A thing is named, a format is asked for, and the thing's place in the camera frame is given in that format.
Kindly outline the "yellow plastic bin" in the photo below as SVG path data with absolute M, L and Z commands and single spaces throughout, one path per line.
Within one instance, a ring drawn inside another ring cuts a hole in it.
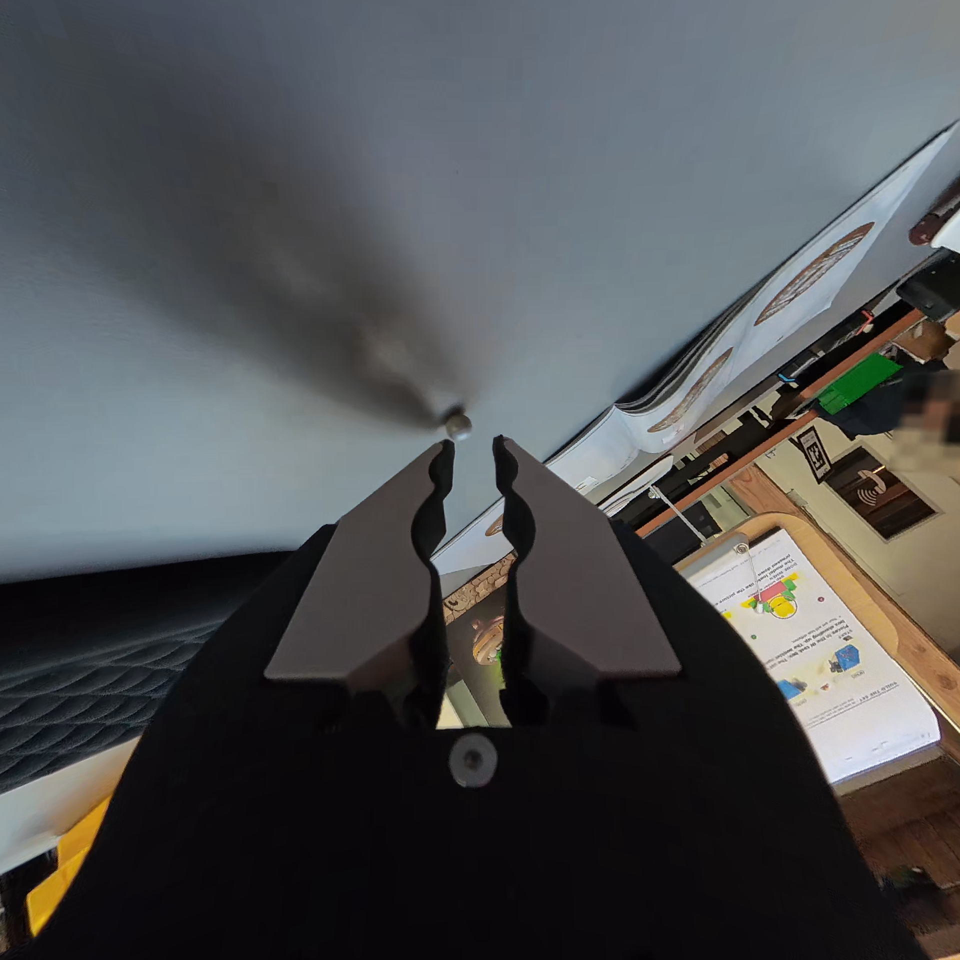
M 57 841 L 54 871 L 26 895 L 30 935 L 36 937 L 63 900 L 98 834 L 113 796 L 107 796 Z

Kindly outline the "small wall marker tag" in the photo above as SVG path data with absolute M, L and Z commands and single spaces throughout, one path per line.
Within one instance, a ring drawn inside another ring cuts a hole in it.
M 817 429 L 809 426 L 793 438 L 794 446 L 802 454 L 814 480 L 822 484 L 834 470 L 834 464 Z

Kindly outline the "instruction sheet on stand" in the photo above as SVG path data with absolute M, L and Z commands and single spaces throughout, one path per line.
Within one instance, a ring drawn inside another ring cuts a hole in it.
M 754 544 L 774 529 L 788 532 L 865 625 L 879 630 L 880 645 L 908 675 L 940 724 L 939 752 L 930 758 L 909 760 L 832 786 L 840 793 L 850 792 L 939 757 L 958 760 L 958 665 L 811 521 L 782 511 L 762 513 L 706 543 L 676 569 L 682 575 L 691 560 L 701 558 L 716 545 L 726 545 L 738 534 Z

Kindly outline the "lego instruction booklet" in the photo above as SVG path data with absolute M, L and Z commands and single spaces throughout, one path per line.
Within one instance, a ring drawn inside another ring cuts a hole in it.
M 642 454 L 670 450 L 755 362 L 828 310 L 958 131 L 948 127 L 718 315 L 665 368 L 625 394 L 546 466 L 586 496 Z

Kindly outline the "printed instruction sheet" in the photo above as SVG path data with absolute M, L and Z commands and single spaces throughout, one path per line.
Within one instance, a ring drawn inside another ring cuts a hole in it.
M 925 696 L 788 532 L 737 534 L 681 575 L 762 662 L 832 785 L 939 753 Z

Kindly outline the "black padded wrist rest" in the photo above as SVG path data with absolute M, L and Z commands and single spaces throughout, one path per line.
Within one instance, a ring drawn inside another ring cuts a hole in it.
M 1 791 L 138 738 L 271 551 L 1 587 Z

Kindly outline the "dark framed wall picture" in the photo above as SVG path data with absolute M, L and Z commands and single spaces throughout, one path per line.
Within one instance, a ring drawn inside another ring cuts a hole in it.
M 832 461 L 822 486 L 832 491 L 884 543 L 941 513 L 863 445 L 852 447 Z

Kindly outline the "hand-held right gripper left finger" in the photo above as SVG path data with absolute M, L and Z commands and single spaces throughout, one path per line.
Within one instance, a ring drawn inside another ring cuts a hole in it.
M 440 576 L 455 446 L 429 446 L 336 524 L 264 678 L 382 695 L 435 728 L 450 669 Z

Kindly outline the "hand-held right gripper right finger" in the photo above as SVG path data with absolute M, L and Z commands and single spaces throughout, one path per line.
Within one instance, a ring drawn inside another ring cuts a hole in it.
M 570 695 L 675 680 L 682 665 L 607 516 L 512 438 L 492 445 L 502 532 L 515 553 L 501 706 L 545 724 Z

